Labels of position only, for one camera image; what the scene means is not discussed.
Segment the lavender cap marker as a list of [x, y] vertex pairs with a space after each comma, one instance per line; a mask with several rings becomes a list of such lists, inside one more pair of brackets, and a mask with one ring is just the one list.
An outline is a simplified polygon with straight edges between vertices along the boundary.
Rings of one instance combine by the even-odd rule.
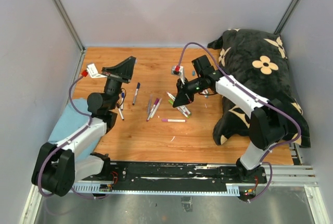
[[167, 95], [169, 96], [170, 99], [172, 99], [173, 101], [175, 101], [175, 96], [173, 96], [171, 93], [166, 92]]

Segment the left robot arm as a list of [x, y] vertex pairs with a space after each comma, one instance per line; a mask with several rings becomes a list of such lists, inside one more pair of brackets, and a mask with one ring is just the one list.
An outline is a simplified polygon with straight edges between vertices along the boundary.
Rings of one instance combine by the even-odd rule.
[[32, 175], [32, 183], [43, 197], [65, 196], [73, 190], [77, 181], [89, 176], [106, 180], [111, 175], [110, 158], [99, 153], [90, 153], [84, 160], [77, 161], [94, 141], [105, 136], [115, 125], [117, 117], [123, 116], [121, 94], [122, 85], [130, 83], [136, 58], [128, 57], [112, 67], [98, 71], [95, 64], [89, 64], [70, 86], [72, 89], [83, 78], [104, 78], [102, 93], [91, 93], [87, 98], [87, 112], [73, 109], [88, 118], [87, 122], [69, 136], [57, 143], [46, 142], [39, 150]]

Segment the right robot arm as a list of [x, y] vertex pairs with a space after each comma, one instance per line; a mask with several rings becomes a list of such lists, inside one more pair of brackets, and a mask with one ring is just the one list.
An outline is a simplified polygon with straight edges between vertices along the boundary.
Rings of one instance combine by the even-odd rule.
[[211, 89], [232, 101], [250, 119], [250, 144], [236, 162], [235, 171], [239, 181], [250, 181], [268, 153], [281, 145], [281, 140], [289, 133], [288, 122], [293, 123], [297, 130], [297, 135], [291, 141], [301, 136], [299, 124], [283, 111], [281, 101], [257, 95], [221, 67], [213, 67], [206, 55], [194, 59], [192, 65], [198, 77], [191, 81], [185, 78], [184, 68], [180, 64], [171, 68], [171, 73], [178, 76], [174, 107], [188, 105], [194, 101], [196, 93]]

